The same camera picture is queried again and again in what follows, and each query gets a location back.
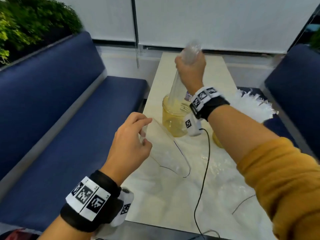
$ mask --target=white fluffy object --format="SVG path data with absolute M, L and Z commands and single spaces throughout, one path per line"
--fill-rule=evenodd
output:
M 228 98 L 228 101 L 233 108 L 259 123 L 263 123 L 273 118 L 274 114 L 278 114 L 268 100 L 264 101 L 258 94 L 251 95 L 251 91 L 246 93 L 238 89 L 233 97 Z

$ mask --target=hand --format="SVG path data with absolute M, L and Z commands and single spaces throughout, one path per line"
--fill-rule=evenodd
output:
M 115 133 L 108 158 L 100 171 L 118 186 L 149 157 L 152 144 L 147 139 L 140 143 L 138 134 L 151 121 L 152 118 L 133 112 Z
M 182 83 L 188 92 L 193 96 L 200 88 L 203 87 L 203 74 L 206 67 L 205 55 L 200 52 L 194 64 L 186 65 L 183 63 L 181 56 L 177 56 L 174 62 L 177 64 Z

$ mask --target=blue backrest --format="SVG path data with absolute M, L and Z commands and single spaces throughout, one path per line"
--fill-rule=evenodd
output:
M 294 46 L 265 84 L 320 158 L 320 54 Z
M 0 72 L 0 179 L 104 69 L 82 32 Z

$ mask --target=wristband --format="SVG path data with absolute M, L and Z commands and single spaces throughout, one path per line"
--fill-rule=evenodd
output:
M 97 170 L 66 197 L 60 215 L 73 228 L 94 232 L 101 224 L 112 222 L 123 209 L 120 192 L 111 178 Z
M 200 88 L 191 99 L 190 108 L 197 119 L 208 117 L 214 109 L 230 103 L 213 87 Z

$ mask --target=white roller blind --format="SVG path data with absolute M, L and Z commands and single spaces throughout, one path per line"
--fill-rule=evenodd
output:
M 93 39 L 134 41 L 131 0 L 59 0 L 70 5 Z
M 135 0 L 139 43 L 286 52 L 320 0 Z

